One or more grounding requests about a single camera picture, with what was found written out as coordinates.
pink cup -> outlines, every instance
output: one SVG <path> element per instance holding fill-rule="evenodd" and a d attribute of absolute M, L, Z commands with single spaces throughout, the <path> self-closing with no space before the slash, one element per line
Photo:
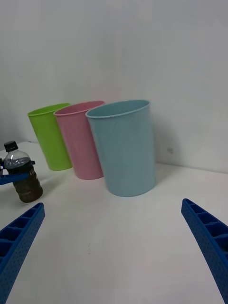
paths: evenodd
<path fill-rule="evenodd" d="M 67 106 L 54 113 L 75 174 L 82 180 L 103 177 L 86 112 L 104 104 L 104 101 L 89 101 Z"/>

dark liquid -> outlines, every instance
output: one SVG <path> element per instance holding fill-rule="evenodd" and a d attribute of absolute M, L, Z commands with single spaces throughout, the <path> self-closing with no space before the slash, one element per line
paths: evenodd
<path fill-rule="evenodd" d="M 28 162 L 26 162 L 26 159 L 22 160 L 22 162 L 25 162 L 25 164 L 14 169 L 9 169 L 10 167 L 13 168 L 14 161 L 8 160 L 8 162 L 11 162 L 7 165 L 7 171 L 9 172 L 9 174 L 29 174 L 28 178 L 13 183 L 20 200 L 24 203 L 30 203 L 40 198 L 43 194 L 43 189 L 34 171 L 34 167 L 31 163 L 31 160 L 29 158 Z"/>

light blue cup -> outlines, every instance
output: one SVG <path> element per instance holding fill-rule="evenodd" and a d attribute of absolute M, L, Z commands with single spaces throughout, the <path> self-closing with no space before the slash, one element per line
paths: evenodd
<path fill-rule="evenodd" d="M 156 183 L 150 102 L 129 100 L 86 113 L 109 191 L 135 196 Z"/>

small mark on wall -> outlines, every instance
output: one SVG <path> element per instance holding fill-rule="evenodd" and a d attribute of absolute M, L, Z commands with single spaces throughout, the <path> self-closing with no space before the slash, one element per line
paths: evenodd
<path fill-rule="evenodd" d="M 169 154 L 173 154 L 173 148 L 168 148 L 167 151 L 169 152 Z"/>

blue plastic gripper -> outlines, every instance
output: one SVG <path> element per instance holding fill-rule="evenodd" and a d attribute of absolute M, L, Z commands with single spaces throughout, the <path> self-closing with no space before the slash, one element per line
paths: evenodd
<path fill-rule="evenodd" d="M 189 199 L 183 200 L 181 213 L 228 304 L 228 226 Z"/>
<path fill-rule="evenodd" d="M 44 217 L 39 203 L 0 231 L 0 304 L 5 304 Z"/>

